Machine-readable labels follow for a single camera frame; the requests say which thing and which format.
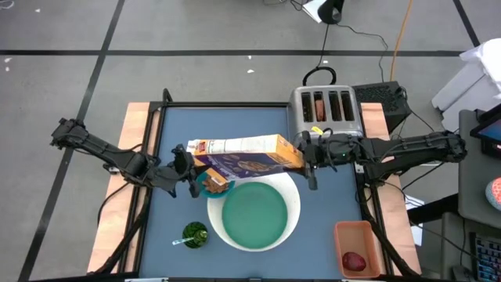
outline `table surface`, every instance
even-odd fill
[[[171,149],[187,140],[290,136],[287,129],[286,108],[169,108],[159,158],[167,164],[173,158]],[[343,278],[333,230],[337,222],[362,220],[353,166],[340,165],[337,172],[321,168],[315,175],[319,188],[311,191],[303,176],[289,173],[301,199],[299,222],[281,245],[262,252],[241,251],[225,243],[208,218],[207,198],[191,198],[187,183],[176,185],[176,198],[153,190],[139,277]],[[207,245],[198,250],[172,246],[170,242],[181,238],[190,222],[207,227]]]
[[[120,142],[118,144],[119,147],[130,147],[137,143],[141,143],[146,124],[148,106],[148,103],[129,103]],[[368,137],[381,139],[389,138],[385,126],[386,122],[384,120],[383,110],[380,104],[364,103],[362,105],[362,116],[366,126],[366,135]],[[157,121],[158,116],[154,119],[152,132],[156,132]],[[153,148],[150,147],[148,151],[151,153]],[[122,181],[119,175],[111,176],[107,195],[113,193],[113,191],[122,185]],[[400,186],[397,176],[390,177],[388,182]],[[417,259],[416,248],[414,246],[402,194],[390,185],[380,187],[378,193],[388,240],[395,246],[395,249],[407,261],[409,266],[420,273],[419,261]],[[123,237],[131,196],[132,190],[124,190],[114,197],[103,209],[103,216],[96,235],[96,242],[92,250],[88,271],[93,271],[100,267]],[[132,241],[129,248],[129,259],[126,264],[126,271],[132,270],[135,246],[136,239]],[[384,264],[379,244],[378,247],[377,254],[380,259],[380,267],[382,273],[384,273]],[[398,274],[398,270],[395,267],[394,270],[395,274]]]
[[[464,219],[450,212],[446,212],[442,216],[442,235],[451,240],[454,244],[462,247],[464,239],[463,235],[466,234],[467,239],[464,245],[464,250],[468,252],[471,252],[469,237],[470,232],[475,232],[479,235],[487,237],[501,238],[501,230],[491,226],[486,226],[485,224],[481,224],[473,220]],[[440,277],[442,279],[452,279],[451,268],[460,264],[460,257],[461,252],[458,249],[454,248],[447,241],[442,240],[442,263],[440,271]],[[467,254],[463,254],[463,266],[471,269],[471,259]]]
[[[501,160],[481,152],[481,140],[470,136],[478,125],[475,112],[460,112],[460,135],[466,141],[468,155],[460,162],[459,212],[461,216],[489,226],[501,228],[501,211],[485,197],[485,187],[501,176]]]

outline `green cup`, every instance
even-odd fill
[[[209,239],[207,227],[201,222],[191,222],[182,231],[182,238],[186,239],[191,237],[194,239],[185,242],[185,246],[188,248],[201,248]]]

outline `wooden table edge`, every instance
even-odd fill
[[[142,142],[145,132],[146,118],[150,103],[129,103],[127,113],[124,118],[124,124],[121,131],[120,148],[129,148]],[[381,104],[362,103],[362,116],[366,127],[367,137],[389,139],[386,121]],[[157,133],[158,114],[153,119],[150,146],[148,153],[153,153],[155,135]],[[388,179],[400,187],[398,176],[392,176]],[[113,193],[118,187],[123,185],[123,179],[120,175],[112,175],[108,184],[106,196]],[[405,208],[405,201],[402,194],[391,185],[384,185],[378,188],[378,194],[381,202],[381,209],[384,219],[384,226],[388,240],[394,245],[397,252],[407,261],[409,266],[421,272],[419,260],[417,258],[416,246],[414,245],[413,235],[410,229],[409,218]],[[132,188],[125,188],[124,191],[117,194],[103,209],[101,223],[97,229],[96,240],[92,249],[91,258],[88,264],[88,271],[98,269],[110,256],[118,242],[124,235],[125,223],[127,221],[128,209],[132,198]],[[132,271],[132,265],[135,258],[135,249],[137,246],[137,234],[129,246],[127,264],[125,271]],[[377,241],[377,254],[380,261],[381,272],[384,273],[384,261]]]

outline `white bowl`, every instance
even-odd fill
[[[285,200],[285,204],[287,206],[287,224],[285,226],[285,230],[282,233],[282,236],[280,236],[280,238],[273,244],[270,244],[269,246],[264,248],[245,248],[237,244],[230,236],[228,236],[225,227],[222,224],[222,207],[225,204],[226,197],[216,199],[208,198],[207,213],[209,214],[211,225],[219,235],[219,237],[230,246],[242,251],[267,251],[282,244],[282,242],[284,242],[292,234],[294,228],[296,228],[297,221],[299,220],[299,214],[301,213],[301,200],[299,198],[299,192],[297,191],[296,183],[294,183],[292,178],[287,173],[238,179],[235,182],[235,188],[233,189],[238,189],[240,184],[248,182],[265,183],[275,188]]]

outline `orange cable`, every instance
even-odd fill
[[[410,8],[413,6],[413,0],[409,0],[409,5],[407,6],[407,13],[405,13],[404,21],[402,22],[402,27],[400,28],[400,34],[398,34],[397,44],[393,52],[393,59],[391,60],[391,70],[390,70],[390,81],[393,81],[393,76],[395,74],[395,59],[397,58],[398,49],[400,48],[400,42],[404,35],[405,26],[407,24],[407,19],[409,18]]]

